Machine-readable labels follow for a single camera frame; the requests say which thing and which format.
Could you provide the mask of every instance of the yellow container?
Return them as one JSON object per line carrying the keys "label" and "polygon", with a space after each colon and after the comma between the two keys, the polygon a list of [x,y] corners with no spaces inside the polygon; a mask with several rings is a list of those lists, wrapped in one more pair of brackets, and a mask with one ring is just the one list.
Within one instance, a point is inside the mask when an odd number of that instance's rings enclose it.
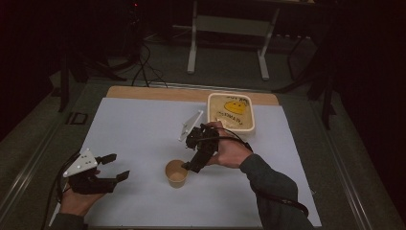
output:
{"label": "yellow container", "polygon": [[239,94],[213,93],[207,102],[207,120],[220,121],[236,134],[246,135],[255,131],[254,110],[251,99]]}

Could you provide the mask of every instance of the jacket sleeve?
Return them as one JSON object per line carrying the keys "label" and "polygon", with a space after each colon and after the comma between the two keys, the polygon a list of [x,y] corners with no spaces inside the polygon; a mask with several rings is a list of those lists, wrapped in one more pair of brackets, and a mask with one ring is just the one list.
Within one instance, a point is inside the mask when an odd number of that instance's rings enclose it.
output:
{"label": "jacket sleeve", "polygon": [[[267,195],[298,200],[298,187],[287,175],[274,171],[259,155],[248,156],[239,166],[256,190]],[[301,210],[257,195],[259,217],[264,229],[314,229]]]}
{"label": "jacket sleeve", "polygon": [[84,227],[84,218],[71,214],[56,214],[51,225],[51,230],[82,230]]}

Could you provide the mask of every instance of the hand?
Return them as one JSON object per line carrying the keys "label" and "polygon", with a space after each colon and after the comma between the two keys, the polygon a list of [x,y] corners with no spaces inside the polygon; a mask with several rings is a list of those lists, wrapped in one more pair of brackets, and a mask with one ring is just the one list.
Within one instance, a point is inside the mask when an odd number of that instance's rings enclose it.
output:
{"label": "hand", "polygon": [[63,193],[59,212],[62,214],[72,214],[84,217],[93,204],[105,194],[82,195],[77,194],[67,185],[67,190]]}
{"label": "hand", "polygon": [[[221,122],[207,123],[208,127],[217,127],[220,136],[232,136],[223,129]],[[220,165],[227,168],[238,169],[239,165],[251,155],[252,152],[238,141],[220,139],[218,152],[212,156],[207,165]]]}

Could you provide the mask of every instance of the paper cup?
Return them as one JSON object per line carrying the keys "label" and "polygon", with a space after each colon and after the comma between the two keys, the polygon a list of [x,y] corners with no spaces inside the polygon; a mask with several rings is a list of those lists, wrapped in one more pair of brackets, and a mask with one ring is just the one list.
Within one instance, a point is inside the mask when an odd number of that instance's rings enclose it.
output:
{"label": "paper cup", "polygon": [[165,167],[168,182],[175,189],[182,187],[188,176],[188,171],[182,168],[183,163],[181,160],[171,160]]}

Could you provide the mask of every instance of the white table leg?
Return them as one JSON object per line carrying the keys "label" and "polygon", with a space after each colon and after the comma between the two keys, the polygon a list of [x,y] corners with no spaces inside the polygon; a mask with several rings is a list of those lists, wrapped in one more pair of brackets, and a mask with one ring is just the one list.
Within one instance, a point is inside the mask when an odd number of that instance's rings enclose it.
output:
{"label": "white table leg", "polygon": [[189,62],[188,62],[188,74],[194,73],[194,65],[196,63],[196,17],[197,17],[197,1],[193,2],[193,19],[192,19],[192,45],[191,51],[189,52]]}
{"label": "white table leg", "polygon": [[259,60],[259,69],[260,69],[260,74],[262,75],[262,79],[264,81],[269,80],[269,73],[268,73],[268,67],[266,66],[266,60],[265,60],[265,54],[266,50],[268,49],[269,41],[271,40],[272,33],[274,32],[275,24],[278,19],[280,9],[276,9],[275,13],[272,17],[272,21],[269,23],[268,31],[266,32],[265,36],[265,41],[262,46],[262,49],[258,50],[258,60]]}

